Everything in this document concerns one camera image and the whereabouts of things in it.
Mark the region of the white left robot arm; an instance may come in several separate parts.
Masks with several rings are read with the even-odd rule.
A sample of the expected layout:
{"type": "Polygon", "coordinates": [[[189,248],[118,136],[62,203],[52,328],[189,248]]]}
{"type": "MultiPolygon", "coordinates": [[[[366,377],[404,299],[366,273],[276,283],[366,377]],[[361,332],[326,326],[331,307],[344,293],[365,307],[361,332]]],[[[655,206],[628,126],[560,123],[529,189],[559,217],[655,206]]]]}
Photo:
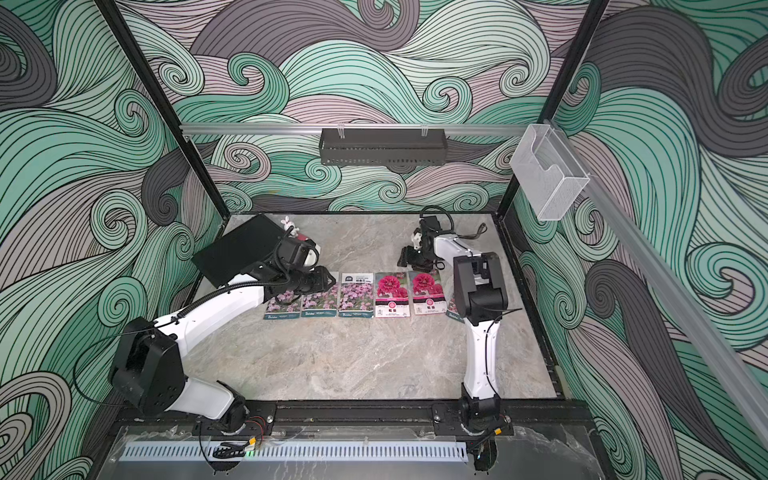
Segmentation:
{"type": "Polygon", "coordinates": [[[190,351],[237,316],[282,294],[324,293],[335,277],[319,263],[317,244],[287,232],[264,258],[224,273],[216,289],[188,306],[149,321],[138,317],[120,336],[107,379],[144,416],[165,412],[196,415],[225,435],[243,430],[249,418],[245,398],[221,381],[189,376],[190,351]]]}

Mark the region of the pink cosmos seed packet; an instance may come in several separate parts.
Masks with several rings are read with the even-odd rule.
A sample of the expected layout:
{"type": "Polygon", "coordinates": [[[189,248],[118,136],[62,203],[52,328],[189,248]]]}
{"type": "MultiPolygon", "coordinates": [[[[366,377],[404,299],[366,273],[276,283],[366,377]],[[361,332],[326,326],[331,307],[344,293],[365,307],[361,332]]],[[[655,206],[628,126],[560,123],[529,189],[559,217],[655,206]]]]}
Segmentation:
{"type": "Polygon", "coordinates": [[[264,312],[265,320],[296,319],[301,316],[302,296],[288,290],[278,294],[267,302],[264,312]]]}
{"type": "Polygon", "coordinates": [[[342,273],[338,315],[347,318],[374,316],[373,273],[342,273]]]}
{"type": "Polygon", "coordinates": [[[301,302],[302,317],[331,318],[338,314],[338,286],[324,292],[304,295],[301,302]]]}

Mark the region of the hollyhock seed packet pink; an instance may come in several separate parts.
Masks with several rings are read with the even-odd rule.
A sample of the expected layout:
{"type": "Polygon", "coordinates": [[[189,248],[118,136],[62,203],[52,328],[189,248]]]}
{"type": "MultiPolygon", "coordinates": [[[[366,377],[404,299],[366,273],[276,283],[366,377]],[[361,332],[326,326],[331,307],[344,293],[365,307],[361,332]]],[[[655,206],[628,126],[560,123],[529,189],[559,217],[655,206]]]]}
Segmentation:
{"type": "Polygon", "coordinates": [[[408,278],[416,316],[438,315],[447,311],[448,302],[437,271],[410,271],[408,278]]]}

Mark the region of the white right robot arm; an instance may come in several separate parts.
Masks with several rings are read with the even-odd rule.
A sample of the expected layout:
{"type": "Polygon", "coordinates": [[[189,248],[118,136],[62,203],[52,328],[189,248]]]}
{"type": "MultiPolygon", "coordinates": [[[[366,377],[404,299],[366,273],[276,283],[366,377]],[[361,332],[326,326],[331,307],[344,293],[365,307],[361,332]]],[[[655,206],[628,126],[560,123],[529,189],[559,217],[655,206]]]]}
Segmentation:
{"type": "Polygon", "coordinates": [[[500,257],[476,252],[466,244],[487,231],[482,223],[471,234],[459,234],[453,217],[428,205],[419,212],[411,244],[401,250],[398,265],[415,272],[445,271],[452,278],[456,314],[467,332],[467,361],[461,384],[463,428],[475,435],[496,430],[502,421],[496,382],[496,340],[502,318],[510,312],[500,257]]]}

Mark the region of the mixed daisy flower seed packet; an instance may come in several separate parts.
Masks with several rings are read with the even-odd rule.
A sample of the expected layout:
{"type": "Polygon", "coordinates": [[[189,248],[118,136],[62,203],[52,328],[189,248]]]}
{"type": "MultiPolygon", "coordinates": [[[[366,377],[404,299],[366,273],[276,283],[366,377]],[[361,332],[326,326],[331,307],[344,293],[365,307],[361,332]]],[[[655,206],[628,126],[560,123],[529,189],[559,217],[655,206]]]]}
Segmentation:
{"type": "Polygon", "coordinates": [[[450,301],[448,302],[447,310],[445,312],[446,316],[454,321],[457,321],[459,323],[463,322],[463,317],[459,314],[455,298],[452,297],[450,301]]]}

